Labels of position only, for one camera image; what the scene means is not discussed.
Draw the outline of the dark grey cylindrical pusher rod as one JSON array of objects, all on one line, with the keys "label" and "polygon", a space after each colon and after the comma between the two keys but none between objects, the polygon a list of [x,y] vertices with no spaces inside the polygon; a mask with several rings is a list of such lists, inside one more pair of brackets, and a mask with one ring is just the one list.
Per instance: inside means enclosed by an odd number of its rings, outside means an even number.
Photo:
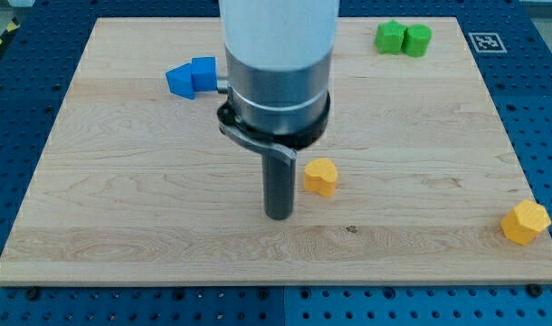
[{"label": "dark grey cylindrical pusher rod", "polygon": [[294,207],[296,157],[287,160],[262,156],[263,206],[273,220],[288,218]]}]

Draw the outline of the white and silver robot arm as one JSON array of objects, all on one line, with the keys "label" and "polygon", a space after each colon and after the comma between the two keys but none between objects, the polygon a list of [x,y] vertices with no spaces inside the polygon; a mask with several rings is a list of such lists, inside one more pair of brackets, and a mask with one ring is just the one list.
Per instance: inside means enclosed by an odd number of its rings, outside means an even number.
[{"label": "white and silver robot arm", "polygon": [[294,207],[298,151],[328,124],[338,0],[227,0],[219,4],[227,63],[222,134],[262,157],[263,207]]}]

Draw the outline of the black clamp with metal lever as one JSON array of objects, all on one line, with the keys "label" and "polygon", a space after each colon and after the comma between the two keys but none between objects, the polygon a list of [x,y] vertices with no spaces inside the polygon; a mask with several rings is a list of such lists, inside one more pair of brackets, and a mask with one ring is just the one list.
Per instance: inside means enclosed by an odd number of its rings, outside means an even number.
[{"label": "black clamp with metal lever", "polygon": [[328,124],[331,98],[327,93],[323,112],[307,128],[286,135],[274,135],[259,131],[239,121],[232,106],[227,101],[216,112],[220,132],[239,146],[257,154],[276,158],[290,166],[297,159],[297,152],[316,142]]}]

